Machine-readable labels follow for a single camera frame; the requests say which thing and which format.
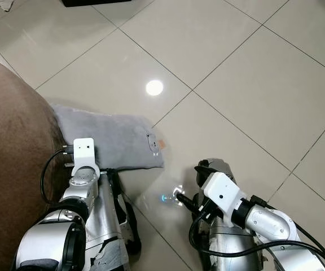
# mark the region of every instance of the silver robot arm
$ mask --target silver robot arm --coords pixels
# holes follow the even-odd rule
[[[224,173],[212,173],[201,187],[223,213],[226,226],[237,225],[256,233],[260,243],[300,241],[296,225],[285,213],[261,207],[246,199],[246,195]],[[270,247],[269,252],[281,271],[325,271],[318,256],[298,246]]]
[[[98,196],[100,170],[94,140],[75,139],[74,168],[69,188],[58,204],[23,236],[16,270],[82,270],[85,264],[85,223]]]

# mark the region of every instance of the brown sofa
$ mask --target brown sofa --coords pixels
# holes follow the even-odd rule
[[[0,64],[0,271],[9,270],[25,231],[47,206],[39,194],[41,169],[63,136],[46,101]],[[58,200],[68,183],[63,159],[46,175],[47,195]]]

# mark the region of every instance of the gray cloth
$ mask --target gray cloth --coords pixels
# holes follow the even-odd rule
[[[51,104],[62,134],[71,145],[75,138],[91,137],[100,168],[163,167],[163,157],[150,122],[140,116],[104,115]]]
[[[13,4],[14,0],[0,0],[0,7],[4,11],[9,11]]]

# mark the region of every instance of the white bracket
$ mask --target white bracket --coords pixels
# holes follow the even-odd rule
[[[74,168],[71,176],[82,167],[90,167],[95,170],[96,176],[100,176],[100,169],[95,161],[95,145],[92,138],[76,138],[73,141]]]
[[[205,184],[201,187],[204,195],[211,199],[224,214],[223,220],[229,227],[233,227],[231,216],[234,209],[241,204],[241,199],[247,195],[222,172],[210,174]]]

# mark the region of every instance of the black wire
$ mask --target black wire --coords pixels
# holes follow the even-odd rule
[[[314,251],[316,254],[318,254],[319,256],[321,256],[322,258],[325,259],[325,253],[322,252],[321,250],[317,249],[316,247],[311,246],[310,244],[303,243],[303,242],[288,241],[288,240],[273,241],[273,242],[269,242],[269,243],[265,243],[265,244],[260,244],[258,246],[253,247],[253,248],[249,248],[247,250],[236,252],[236,253],[223,253],[223,252],[217,252],[217,251],[212,251],[212,250],[205,250],[203,248],[198,247],[195,244],[195,241],[194,241],[195,226],[203,218],[204,215],[206,215],[206,213],[202,212],[193,221],[193,223],[190,226],[190,230],[189,230],[189,242],[192,245],[192,247],[195,248],[196,250],[198,250],[199,252],[207,253],[207,254],[210,254],[210,255],[213,255],[213,256],[218,256],[218,257],[234,258],[234,257],[246,256],[246,255],[249,255],[251,253],[257,252],[259,250],[264,250],[264,249],[269,248],[269,247],[293,245],[293,246],[305,247],[308,250]]]
[[[267,204],[266,205],[267,208],[269,209],[274,209],[276,210],[276,208],[274,208],[273,206]],[[325,253],[325,248],[313,237],[311,236],[305,229],[303,229],[297,222],[294,221],[294,224],[296,224],[297,229],[303,233],[303,235],[307,236],[323,253]]]
[[[46,170],[47,167],[49,166],[49,163],[51,162],[51,160],[59,153],[64,152],[64,149],[58,150],[57,152],[55,152],[54,154],[51,155],[51,157],[47,160],[45,166],[43,167],[43,170],[41,172],[41,179],[39,181],[39,190],[41,192],[41,197],[43,199],[43,201],[45,201],[47,204],[54,204],[54,202],[52,200],[49,200],[46,197],[46,193],[45,193],[45,174],[46,174]]]

